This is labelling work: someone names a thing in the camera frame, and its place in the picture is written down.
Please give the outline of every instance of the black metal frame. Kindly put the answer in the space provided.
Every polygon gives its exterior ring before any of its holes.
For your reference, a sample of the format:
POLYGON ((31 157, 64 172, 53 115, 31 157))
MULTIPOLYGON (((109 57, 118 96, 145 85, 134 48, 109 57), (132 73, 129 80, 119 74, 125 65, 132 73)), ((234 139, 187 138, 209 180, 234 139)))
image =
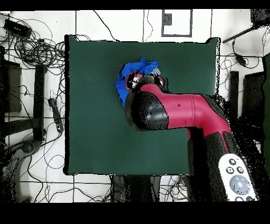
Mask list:
POLYGON ((46 134, 43 128, 44 114, 44 75, 47 72, 45 65, 35 67, 34 87, 34 118, 5 122, 5 106, 9 95, 9 86, 6 82, 4 59, 5 49, 0 46, 0 202, 30 202, 20 196, 20 170, 24 159, 35 154, 46 134), (33 129, 33 140, 15 144, 5 149, 5 137, 24 130, 33 129))
POLYGON ((167 38, 191 38, 192 37, 192 15, 193 10, 190 10, 190 24, 189 24, 189 34, 187 35, 179 35, 179 34, 164 34, 164 26, 171 25, 171 14, 165 13, 165 10, 162 10, 162 25, 161 25, 161 37, 167 38))

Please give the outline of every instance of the blue towel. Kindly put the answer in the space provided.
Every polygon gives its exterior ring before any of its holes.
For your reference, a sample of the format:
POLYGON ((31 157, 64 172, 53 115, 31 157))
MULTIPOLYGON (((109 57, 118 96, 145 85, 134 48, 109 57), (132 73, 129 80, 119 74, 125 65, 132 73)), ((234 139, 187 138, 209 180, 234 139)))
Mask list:
POLYGON ((114 84, 123 107, 129 93, 128 89, 126 88, 126 78, 128 75, 131 73, 140 72, 141 74, 145 75, 154 73, 158 76, 160 74, 159 70, 157 69, 158 65, 159 63, 157 61, 146 62, 145 57, 141 58, 140 62, 124 64, 123 69, 118 74, 117 82, 114 84))

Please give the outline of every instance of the white floor tile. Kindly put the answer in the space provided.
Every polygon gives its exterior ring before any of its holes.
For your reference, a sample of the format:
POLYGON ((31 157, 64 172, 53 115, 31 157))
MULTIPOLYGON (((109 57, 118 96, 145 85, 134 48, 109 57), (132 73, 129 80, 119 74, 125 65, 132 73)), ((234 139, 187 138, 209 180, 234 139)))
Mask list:
MULTIPOLYGON (((142 40, 143 10, 96 10, 120 41, 142 40)), ((77 11, 77 34, 88 35, 91 40, 112 40, 109 30, 94 11, 77 11)))
MULTIPOLYGON (((224 41, 237 33, 252 26, 250 21, 250 10, 213 10, 212 36, 217 36, 224 41)), ((241 55, 263 55, 262 37, 266 31, 265 27, 246 33, 235 40, 235 52, 241 55)), ((264 41, 269 41, 269 32, 264 36, 264 41)), ((233 53, 232 42, 221 44, 220 53, 228 55, 233 53)), ((269 53, 270 46, 264 49, 264 55, 269 53)))
POLYGON ((75 184, 74 202, 95 202, 110 194, 110 184, 75 184))
MULTIPOLYGON (((24 197, 31 196, 31 202, 33 203, 39 191, 42 188, 41 183, 25 183, 20 182, 21 195, 24 197)), ((48 184, 43 183, 43 189, 38 195, 36 202, 47 203, 71 203, 73 198, 73 185, 72 184, 48 184)))
MULTIPOLYGON (((147 39, 147 42, 197 42, 205 43, 210 38, 210 27, 211 27, 211 10, 193 10, 192 16, 192 37, 161 37, 161 21, 162 21, 162 10, 145 10, 144 18, 144 39, 152 35, 147 39)), ((181 21, 188 24, 189 18, 181 21)))

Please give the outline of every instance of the green table surface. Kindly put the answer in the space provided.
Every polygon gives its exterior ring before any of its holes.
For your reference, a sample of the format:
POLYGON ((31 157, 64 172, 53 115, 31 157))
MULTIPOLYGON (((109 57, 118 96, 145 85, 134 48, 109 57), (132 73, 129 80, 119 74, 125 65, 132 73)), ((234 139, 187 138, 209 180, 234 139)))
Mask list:
POLYGON ((211 95, 218 45, 217 38, 208 43, 88 42, 70 35, 68 174, 187 174, 186 129, 133 130, 113 84, 125 63, 146 57, 159 62, 171 92, 211 95))

